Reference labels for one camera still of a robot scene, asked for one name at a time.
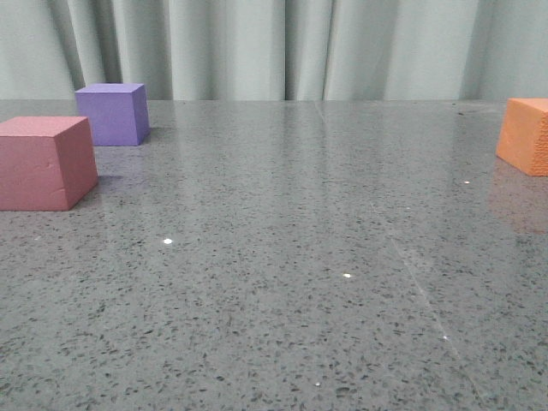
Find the curtain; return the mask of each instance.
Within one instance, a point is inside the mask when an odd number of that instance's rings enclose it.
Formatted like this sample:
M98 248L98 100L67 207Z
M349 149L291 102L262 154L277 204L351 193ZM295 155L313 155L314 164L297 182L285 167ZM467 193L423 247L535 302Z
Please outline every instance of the curtain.
M548 0L0 0L0 98L548 96Z

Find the light gray curtain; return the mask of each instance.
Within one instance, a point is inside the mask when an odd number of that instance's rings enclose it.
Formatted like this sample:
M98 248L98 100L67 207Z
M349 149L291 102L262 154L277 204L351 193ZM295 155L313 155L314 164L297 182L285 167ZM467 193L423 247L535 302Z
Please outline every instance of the light gray curtain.
M548 96L548 0L0 0L0 98Z

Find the purple foam block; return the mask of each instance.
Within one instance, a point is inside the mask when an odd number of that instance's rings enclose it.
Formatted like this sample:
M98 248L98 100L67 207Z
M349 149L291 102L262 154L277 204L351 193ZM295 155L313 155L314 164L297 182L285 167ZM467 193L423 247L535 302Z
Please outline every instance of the purple foam block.
M76 92L94 146L138 146L150 132L144 84L98 83Z

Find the foam block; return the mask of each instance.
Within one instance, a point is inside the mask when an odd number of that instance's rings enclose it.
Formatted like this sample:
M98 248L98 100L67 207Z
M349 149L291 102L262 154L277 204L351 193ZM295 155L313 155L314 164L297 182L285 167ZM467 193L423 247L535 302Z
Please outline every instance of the foam block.
M138 146L150 132L144 84L98 83L76 92L95 146Z
M548 176L548 98L510 98L497 155L530 176Z
M15 117L0 123L0 210L70 210L97 184L85 117Z

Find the pink cube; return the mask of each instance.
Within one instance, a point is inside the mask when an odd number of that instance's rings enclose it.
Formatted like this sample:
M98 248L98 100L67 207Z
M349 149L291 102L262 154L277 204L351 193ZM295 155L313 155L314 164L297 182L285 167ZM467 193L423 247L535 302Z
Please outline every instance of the pink cube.
M97 180L86 117L0 123L0 210L70 210Z

